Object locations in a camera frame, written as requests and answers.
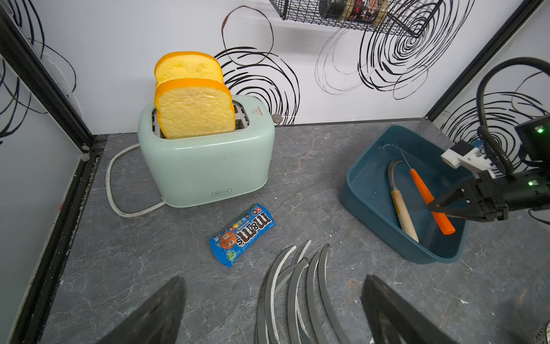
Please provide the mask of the orange handled sickle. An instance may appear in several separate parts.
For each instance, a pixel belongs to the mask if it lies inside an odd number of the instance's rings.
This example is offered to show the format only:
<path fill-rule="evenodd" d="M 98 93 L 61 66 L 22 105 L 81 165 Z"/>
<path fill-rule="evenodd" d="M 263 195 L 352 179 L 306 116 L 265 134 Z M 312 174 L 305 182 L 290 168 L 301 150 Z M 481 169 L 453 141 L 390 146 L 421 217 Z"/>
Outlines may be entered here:
<path fill-rule="evenodd" d="M 429 205 L 432 201 L 435 200 L 434 196 L 432 195 L 432 193 L 430 192 L 430 190 L 428 189 L 424 181 L 421 179 L 419 173 L 415 169 L 413 169 L 412 166 L 408 163 L 408 160 L 405 157 L 405 154 L 402 152 L 398 144 L 395 144 L 395 147 L 398 148 L 405 163 L 407 163 L 410 169 L 412 180 L 414 181 L 418 191 L 420 192 L 425 204 Z M 452 225 L 451 221 L 448 219 L 448 217 L 445 214 L 438 213 L 438 212 L 431 212 L 431 214 L 433 215 L 435 222 L 437 223 L 441 232 L 444 235 L 449 236 L 455 233 L 455 227 Z"/>

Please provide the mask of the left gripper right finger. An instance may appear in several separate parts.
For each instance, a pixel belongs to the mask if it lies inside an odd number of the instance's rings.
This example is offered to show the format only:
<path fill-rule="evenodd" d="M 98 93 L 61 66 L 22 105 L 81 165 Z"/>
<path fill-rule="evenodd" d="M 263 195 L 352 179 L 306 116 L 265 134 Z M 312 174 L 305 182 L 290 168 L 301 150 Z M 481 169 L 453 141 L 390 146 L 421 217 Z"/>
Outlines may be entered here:
<path fill-rule="evenodd" d="M 366 276 L 361 301 L 375 343 L 455 342 L 375 275 Z"/>

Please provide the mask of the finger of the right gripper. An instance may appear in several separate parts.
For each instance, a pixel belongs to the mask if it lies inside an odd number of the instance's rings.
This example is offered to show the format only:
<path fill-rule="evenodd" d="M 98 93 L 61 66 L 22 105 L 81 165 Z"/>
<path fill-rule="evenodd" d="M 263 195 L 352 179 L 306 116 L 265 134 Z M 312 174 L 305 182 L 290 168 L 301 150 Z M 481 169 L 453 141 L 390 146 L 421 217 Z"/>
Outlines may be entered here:
<path fill-rule="evenodd" d="M 428 205 L 431 211 L 455 211 L 464 209 L 464 190 L 462 186 L 453 186 L 436 197 Z"/>
<path fill-rule="evenodd" d="M 441 207 L 430 207 L 432 213 L 444 214 L 450 218 L 466 219 L 465 209 L 447 209 Z"/>

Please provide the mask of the wooden handled sickle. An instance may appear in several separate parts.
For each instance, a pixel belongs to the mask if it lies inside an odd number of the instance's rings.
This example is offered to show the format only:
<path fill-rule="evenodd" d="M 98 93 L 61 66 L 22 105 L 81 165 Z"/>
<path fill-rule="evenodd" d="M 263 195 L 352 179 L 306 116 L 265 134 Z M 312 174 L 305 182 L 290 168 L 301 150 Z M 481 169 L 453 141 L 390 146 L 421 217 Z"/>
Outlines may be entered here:
<path fill-rule="evenodd" d="M 419 241 L 417 232 L 415 230 L 415 227 L 413 225 L 413 221 L 412 221 L 412 219 L 410 217 L 410 214 L 408 212 L 407 206 L 405 204 L 404 198 L 403 198 L 401 192 L 399 191 L 399 189 L 397 188 L 397 185 L 395 183 L 394 172 L 395 172 L 396 166 L 399 163 L 402 163 L 402 160 L 393 159 L 393 160 L 391 160 L 391 162 L 388 165 L 388 181 L 389 181 L 389 184 L 390 184 L 390 193 L 391 193 L 391 196 L 392 196 L 392 200 L 393 200 L 393 203 L 394 203 L 394 207 L 395 207 L 395 210 L 396 210 L 398 220 L 400 222 L 401 229 L 411 239 L 413 239 L 414 241 L 419 243 L 420 241 Z"/>

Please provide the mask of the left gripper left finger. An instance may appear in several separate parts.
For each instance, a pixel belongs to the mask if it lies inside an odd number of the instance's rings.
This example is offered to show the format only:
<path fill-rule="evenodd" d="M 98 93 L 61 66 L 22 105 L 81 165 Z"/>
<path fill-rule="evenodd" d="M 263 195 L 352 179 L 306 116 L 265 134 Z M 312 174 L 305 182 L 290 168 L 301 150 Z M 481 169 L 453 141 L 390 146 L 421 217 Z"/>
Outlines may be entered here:
<path fill-rule="evenodd" d="M 186 283 L 174 276 L 100 343 L 175 343 L 186 306 Z"/>

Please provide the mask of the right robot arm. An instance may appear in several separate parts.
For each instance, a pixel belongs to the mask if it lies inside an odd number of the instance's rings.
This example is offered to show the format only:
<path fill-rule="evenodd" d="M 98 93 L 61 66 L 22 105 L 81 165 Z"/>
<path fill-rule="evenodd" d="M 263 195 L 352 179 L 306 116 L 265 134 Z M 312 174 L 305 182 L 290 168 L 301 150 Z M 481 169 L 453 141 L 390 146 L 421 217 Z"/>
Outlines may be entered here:
<path fill-rule="evenodd" d="M 504 221 L 511 212 L 549 208 L 549 116 L 516 127 L 521 141 L 519 156 L 528 157 L 531 170 L 491 178 L 483 171 L 454 184 L 444 195 L 429 203 L 432 212 L 473 222 Z"/>

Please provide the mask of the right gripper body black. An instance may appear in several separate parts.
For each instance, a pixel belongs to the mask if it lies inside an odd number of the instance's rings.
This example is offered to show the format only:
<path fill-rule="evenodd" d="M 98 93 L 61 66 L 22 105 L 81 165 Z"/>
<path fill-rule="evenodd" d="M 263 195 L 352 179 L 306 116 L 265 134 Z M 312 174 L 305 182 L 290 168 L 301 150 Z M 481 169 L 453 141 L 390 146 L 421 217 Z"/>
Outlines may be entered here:
<path fill-rule="evenodd" d="M 549 209 L 548 170 L 531 169 L 496 179 L 483 172 L 478 178 L 462 180 L 460 190 L 467 203 L 459 211 L 461 219 L 504 221 L 511 212 Z"/>

